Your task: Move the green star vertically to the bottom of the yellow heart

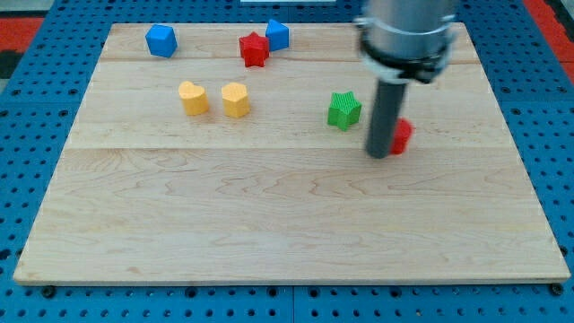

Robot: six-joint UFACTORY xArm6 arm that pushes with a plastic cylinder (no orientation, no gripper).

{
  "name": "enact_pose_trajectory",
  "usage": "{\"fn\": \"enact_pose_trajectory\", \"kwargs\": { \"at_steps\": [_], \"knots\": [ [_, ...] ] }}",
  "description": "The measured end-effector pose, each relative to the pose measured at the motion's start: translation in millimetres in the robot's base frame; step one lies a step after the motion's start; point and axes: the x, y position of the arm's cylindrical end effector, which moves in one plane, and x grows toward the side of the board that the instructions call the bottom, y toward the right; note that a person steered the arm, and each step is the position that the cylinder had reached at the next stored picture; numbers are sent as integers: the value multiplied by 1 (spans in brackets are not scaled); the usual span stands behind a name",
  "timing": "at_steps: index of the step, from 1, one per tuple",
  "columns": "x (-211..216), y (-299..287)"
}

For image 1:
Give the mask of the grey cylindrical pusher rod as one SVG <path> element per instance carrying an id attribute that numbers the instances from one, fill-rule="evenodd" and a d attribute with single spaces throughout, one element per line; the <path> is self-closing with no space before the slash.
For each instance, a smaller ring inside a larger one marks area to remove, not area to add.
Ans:
<path id="1" fill-rule="evenodd" d="M 390 154 L 405 89 L 405 83 L 378 81 L 365 144 L 370 157 L 382 159 Z"/>

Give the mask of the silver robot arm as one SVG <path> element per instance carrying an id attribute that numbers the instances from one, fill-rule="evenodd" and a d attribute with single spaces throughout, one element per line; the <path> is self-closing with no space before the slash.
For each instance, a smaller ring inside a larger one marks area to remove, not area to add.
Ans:
<path id="1" fill-rule="evenodd" d="M 355 20 L 361 58 L 378 78 L 365 144 L 371 157 L 390 154 L 407 85 L 432 83 L 447 67 L 456 11 L 455 0 L 369 0 Z"/>

